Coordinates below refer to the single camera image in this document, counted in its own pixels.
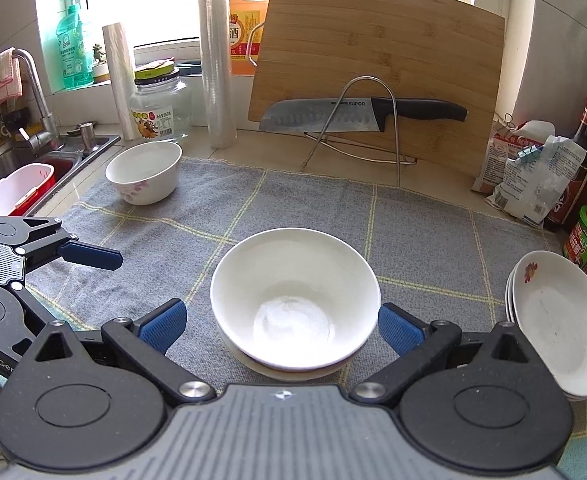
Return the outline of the plastic wrap roll tall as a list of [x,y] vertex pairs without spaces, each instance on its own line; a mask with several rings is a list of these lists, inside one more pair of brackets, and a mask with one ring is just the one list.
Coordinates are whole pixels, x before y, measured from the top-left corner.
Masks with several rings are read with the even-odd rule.
[[211,148],[230,148],[237,139],[233,103],[228,0],[198,0],[200,57]]

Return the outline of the small potted plant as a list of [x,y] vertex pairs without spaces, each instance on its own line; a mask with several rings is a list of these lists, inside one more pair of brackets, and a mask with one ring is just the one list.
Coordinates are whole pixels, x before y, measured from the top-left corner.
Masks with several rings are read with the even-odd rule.
[[107,56],[101,44],[93,46],[92,74],[93,84],[101,84],[110,80]]

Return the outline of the orange cooking wine bottle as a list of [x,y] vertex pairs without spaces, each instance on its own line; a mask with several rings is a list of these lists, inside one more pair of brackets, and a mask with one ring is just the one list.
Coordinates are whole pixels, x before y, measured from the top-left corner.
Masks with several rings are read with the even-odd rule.
[[252,76],[260,55],[269,0],[230,0],[230,55],[234,76]]

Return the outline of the red white packet bag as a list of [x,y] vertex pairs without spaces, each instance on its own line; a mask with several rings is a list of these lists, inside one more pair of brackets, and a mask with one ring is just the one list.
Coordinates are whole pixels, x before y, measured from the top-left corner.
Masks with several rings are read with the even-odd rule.
[[508,159],[515,159],[530,146],[542,146],[555,133],[555,126],[543,120],[529,120],[520,126],[493,122],[482,168],[473,182],[472,191],[491,194],[495,186],[503,181]]

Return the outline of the white bowl floral print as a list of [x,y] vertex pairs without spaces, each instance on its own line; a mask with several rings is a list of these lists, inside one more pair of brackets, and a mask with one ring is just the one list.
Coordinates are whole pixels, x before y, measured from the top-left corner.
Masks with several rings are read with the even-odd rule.
[[126,203],[156,204],[178,186],[182,156],[182,148],[174,142],[138,144],[112,159],[105,176]]

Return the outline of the black handled kitchen knife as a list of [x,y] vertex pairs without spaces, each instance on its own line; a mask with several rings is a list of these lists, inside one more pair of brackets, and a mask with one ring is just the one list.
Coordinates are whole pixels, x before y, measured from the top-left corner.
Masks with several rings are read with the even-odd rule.
[[[259,122],[259,130],[274,133],[319,133],[336,99],[285,100],[271,105]],[[417,120],[456,120],[464,122],[464,106],[431,99],[396,99],[397,117]],[[345,98],[329,131],[365,126],[373,132],[385,130],[392,115],[390,98]]]

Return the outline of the white bowl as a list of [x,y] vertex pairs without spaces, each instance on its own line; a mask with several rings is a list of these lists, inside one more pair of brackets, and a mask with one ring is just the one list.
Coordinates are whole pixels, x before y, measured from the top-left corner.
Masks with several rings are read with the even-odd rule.
[[371,266],[333,235],[302,228],[242,240],[216,266],[210,304],[236,346],[281,370],[336,364],[363,347],[381,291]]

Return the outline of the green binder clip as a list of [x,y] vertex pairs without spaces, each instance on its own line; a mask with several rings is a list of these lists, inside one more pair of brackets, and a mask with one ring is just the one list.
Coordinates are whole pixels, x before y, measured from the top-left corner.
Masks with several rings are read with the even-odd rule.
[[543,146],[542,145],[531,145],[527,148],[521,150],[516,158],[517,164],[521,166],[525,166],[528,164],[535,164],[541,154],[542,154]]

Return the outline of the pink checked dish towel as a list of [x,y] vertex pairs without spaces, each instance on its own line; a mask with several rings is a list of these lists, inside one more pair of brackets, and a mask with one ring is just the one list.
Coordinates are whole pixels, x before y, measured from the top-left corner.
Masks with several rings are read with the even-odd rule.
[[24,94],[19,61],[14,53],[14,48],[0,53],[0,105]]

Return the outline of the red white sink basin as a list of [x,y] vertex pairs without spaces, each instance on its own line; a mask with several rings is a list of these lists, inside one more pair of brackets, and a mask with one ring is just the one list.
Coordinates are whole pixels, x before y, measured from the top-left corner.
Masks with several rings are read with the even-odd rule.
[[72,169],[70,159],[30,162],[9,174],[0,170],[0,216],[24,216]]

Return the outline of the steel kitchen sink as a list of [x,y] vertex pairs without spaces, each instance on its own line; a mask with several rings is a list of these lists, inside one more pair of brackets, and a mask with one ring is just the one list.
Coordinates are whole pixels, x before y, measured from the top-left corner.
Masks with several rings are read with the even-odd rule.
[[94,139],[94,148],[87,150],[80,136],[64,136],[65,147],[60,151],[54,151],[44,154],[34,154],[31,146],[27,142],[10,143],[7,142],[0,146],[0,170],[5,170],[8,174],[30,162],[44,162],[47,158],[70,159],[73,162],[72,169],[62,180],[57,183],[52,192],[41,198],[24,216],[14,217],[31,217],[44,204],[46,204],[56,192],[70,182],[77,174],[95,162],[96,158],[108,151],[108,148],[120,141],[118,136],[101,136],[98,134]]

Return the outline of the white plate fruit print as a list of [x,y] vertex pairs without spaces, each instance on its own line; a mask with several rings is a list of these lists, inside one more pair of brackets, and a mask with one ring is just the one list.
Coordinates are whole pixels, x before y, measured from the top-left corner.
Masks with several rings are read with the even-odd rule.
[[507,320],[528,338],[563,393],[587,399],[587,275],[565,257],[535,250],[505,285]]

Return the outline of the green dish soap bottle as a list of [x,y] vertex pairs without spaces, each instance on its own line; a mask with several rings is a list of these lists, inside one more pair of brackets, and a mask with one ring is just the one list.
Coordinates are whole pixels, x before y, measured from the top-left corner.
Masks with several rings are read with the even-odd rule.
[[78,0],[62,1],[66,11],[56,27],[62,82],[66,89],[75,89],[92,84],[92,68],[85,51]]

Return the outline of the white bowl underneath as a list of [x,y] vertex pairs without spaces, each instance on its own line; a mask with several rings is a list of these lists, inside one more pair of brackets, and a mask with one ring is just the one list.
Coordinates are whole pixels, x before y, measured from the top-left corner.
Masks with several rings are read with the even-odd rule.
[[348,365],[359,353],[359,351],[356,351],[352,353],[351,356],[348,356],[348,358],[345,358],[336,364],[315,368],[314,370],[281,370],[280,368],[266,366],[254,358],[251,358],[251,356],[248,356],[248,354],[240,350],[223,332],[219,332],[219,335],[226,348],[228,348],[228,351],[231,352],[237,361],[260,375],[280,380],[281,382],[310,382],[310,380],[313,379],[327,377],[333,373],[339,372],[341,368]]

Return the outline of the grey checked cloth mat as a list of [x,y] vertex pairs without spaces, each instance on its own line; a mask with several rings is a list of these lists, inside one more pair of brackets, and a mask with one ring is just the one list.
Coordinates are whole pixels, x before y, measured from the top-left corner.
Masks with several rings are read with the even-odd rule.
[[175,191],[149,206],[97,182],[62,224],[85,243],[117,249],[122,266],[57,260],[29,275],[32,294],[80,330],[183,300],[187,326],[169,356],[216,389],[260,380],[226,348],[209,300],[216,265],[248,236],[278,228],[336,236],[367,260],[383,299],[469,332],[503,317],[507,275],[524,254],[560,248],[550,232],[386,185],[201,159],[184,160]]

